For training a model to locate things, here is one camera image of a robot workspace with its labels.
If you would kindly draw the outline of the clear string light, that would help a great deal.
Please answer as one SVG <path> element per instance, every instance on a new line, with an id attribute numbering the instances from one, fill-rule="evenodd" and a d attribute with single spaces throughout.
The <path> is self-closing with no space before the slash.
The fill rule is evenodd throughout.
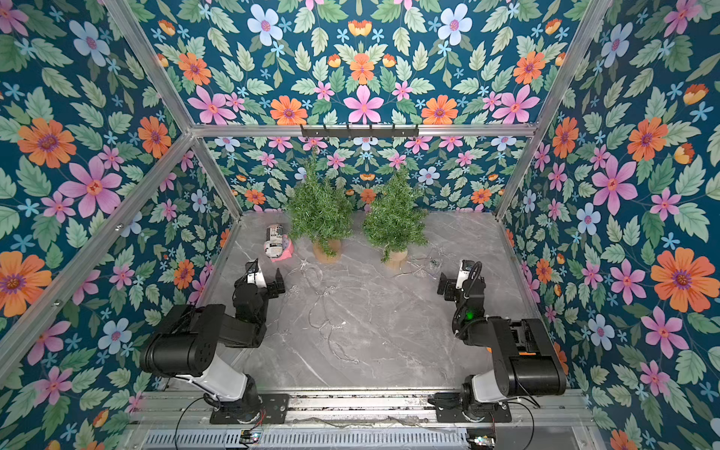
<path id="1" fill-rule="evenodd" d="M 446 344 L 447 313 L 434 296 L 443 262 L 431 251 L 397 267 L 348 254 L 339 264 L 308 264 L 301 271 L 312 299 L 307 326 L 339 362 L 425 367 Z"/>

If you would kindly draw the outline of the small green tree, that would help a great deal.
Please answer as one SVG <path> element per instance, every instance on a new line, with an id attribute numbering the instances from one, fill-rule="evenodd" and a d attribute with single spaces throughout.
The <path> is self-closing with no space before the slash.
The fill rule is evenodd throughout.
<path id="1" fill-rule="evenodd" d="M 353 234 L 353 208 L 343 191 L 319 174 L 317 166 L 318 157 L 311 153 L 304 165 L 306 178 L 297 184 L 288 202 L 290 238 L 307 238 L 318 261 L 333 264 L 341 258 L 341 241 Z"/>
<path id="2" fill-rule="evenodd" d="M 401 270 L 409 247 L 426 246 L 427 211 L 416 200 L 421 191 L 410 184 L 409 171 L 400 169 L 382 186 L 363 222 L 367 241 L 382 251 L 381 261 L 392 270 Z"/>

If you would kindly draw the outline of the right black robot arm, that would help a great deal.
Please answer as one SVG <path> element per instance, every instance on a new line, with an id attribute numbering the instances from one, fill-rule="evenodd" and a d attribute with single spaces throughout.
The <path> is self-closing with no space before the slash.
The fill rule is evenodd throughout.
<path id="1" fill-rule="evenodd" d="M 429 398 L 440 423 L 508 423 L 512 399 L 534 401 L 566 391 L 566 374 L 543 322 L 487 315 L 485 288 L 476 270 L 465 279 L 440 276 L 438 295 L 456 307 L 451 321 L 455 338 L 491 356 L 490 369 L 467 376 L 459 391 Z"/>

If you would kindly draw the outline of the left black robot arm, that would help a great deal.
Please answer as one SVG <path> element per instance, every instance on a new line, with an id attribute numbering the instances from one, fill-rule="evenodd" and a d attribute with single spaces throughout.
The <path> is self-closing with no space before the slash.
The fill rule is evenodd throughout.
<path id="1" fill-rule="evenodd" d="M 251 375 L 231 367 L 217 349 L 221 345 L 259 348 L 266 336 L 269 301 L 284 293 L 281 272 L 263 281 L 260 269 L 248 264 L 246 273 L 234 283 L 233 315 L 223 304 L 173 307 L 142 351 L 141 370 L 200 389 L 202 401 L 213 409 L 213 425 L 277 421 L 277 411 L 287 397 L 263 399 Z"/>

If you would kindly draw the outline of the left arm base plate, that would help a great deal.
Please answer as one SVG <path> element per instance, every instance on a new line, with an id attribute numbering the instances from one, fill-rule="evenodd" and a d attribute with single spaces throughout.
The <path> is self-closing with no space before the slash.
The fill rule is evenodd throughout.
<path id="1" fill-rule="evenodd" d="M 289 412 L 287 394 L 251 394 L 243 399 L 223 401 L 213 407 L 211 425 L 281 425 Z"/>

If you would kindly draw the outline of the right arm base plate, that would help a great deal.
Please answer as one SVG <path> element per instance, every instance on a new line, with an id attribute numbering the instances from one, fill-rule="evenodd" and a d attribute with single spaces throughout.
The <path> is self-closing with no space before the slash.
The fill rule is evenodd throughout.
<path id="1" fill-rule="evenodd" d="M 505 403 L 478 403 L 469 394 L 437 392 L 427 402 L 434 408 L 439 423 L 504 424 L 512 421 Z"/>

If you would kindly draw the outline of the black hook rail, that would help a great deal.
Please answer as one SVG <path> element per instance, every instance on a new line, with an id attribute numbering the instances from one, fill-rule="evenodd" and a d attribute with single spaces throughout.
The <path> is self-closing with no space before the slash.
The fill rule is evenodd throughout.
<path id="1" fill-rule="evenodd" d="M 414 138 L 420 136 L 418 126 L 397 126 L 397 125 L 368 125 L 368 126 L 301 126 L 301 136 L 304 138 Z"/>

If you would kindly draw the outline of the aluminium frame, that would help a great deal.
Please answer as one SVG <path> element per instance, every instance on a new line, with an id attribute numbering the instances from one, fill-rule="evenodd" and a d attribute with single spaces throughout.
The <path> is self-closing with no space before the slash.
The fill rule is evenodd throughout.
<path id="1" fill-rule="evenodd" d="M 126 1 L 108 1 L 105 7 L 115 21 L 123 38 L 142 64 L 149 82 L 159 92 L 162 102 L 169 108 L 172 118 L 180 129 L 180 134 L 172 142 L 168 154 L 162 157 L 140 183 L 129 193 L 121 204 L 102 224 L 96 234 L 80 248 L 58 277 L 47 287 L 34 305 L 19 319 L 19 322 L 5 333 L 1 340 L 1 379 L 7 380 L 15 369 L 20 366 L 26 354 L 36 342 L 39 335 L 51 326 L 52 322 L 68 303 L 74 291 L 86 279 L 86 275 L 98 264 L 112 243 L 119 238 L 123 230 L 142 206 L 152 197 L 155 190 L 167 174 L 180 163 L 183 155 L 195 147 L 196 155 L 202 161 L 208 176 L 216 186 L 219 196 L 223 198 L 232 216 L 238 219 L 241 215 L 237 202 L 224 180 L 219 165 L 206 149 L 204 140 L 219 135 L 239 137 L 337 137 L 351 138 L 356 136 L 375 137 L 410 137 L 412 135 L 449 135 L 467 134 L 471 136 L 491 136 L 494 134 L 513 134 L 538 138 L 549 126 L 552 114 L 556 113 L 564 91 L 569 87 L 577 73 L 581 59 L 589 49 L 590 43 L 601 27 L 601 22 L 612 7 L 611 1 L 588 2 L 579 27 L 571 41 L 564 65 L 560 69 L 551 90 L 544 100 L 538 120 L 528 125 L 451 125 L 451 126 L 420 126 L 420 125 L 305 125 L 278 127 L 270 125 L 238 125 L 228 126 L 201 125 L 194 121 L 183 103 L 178 91 L 171 83 L 167 72 L 155 56 L 146 33 L 134 16 L 131 6 Z"/>

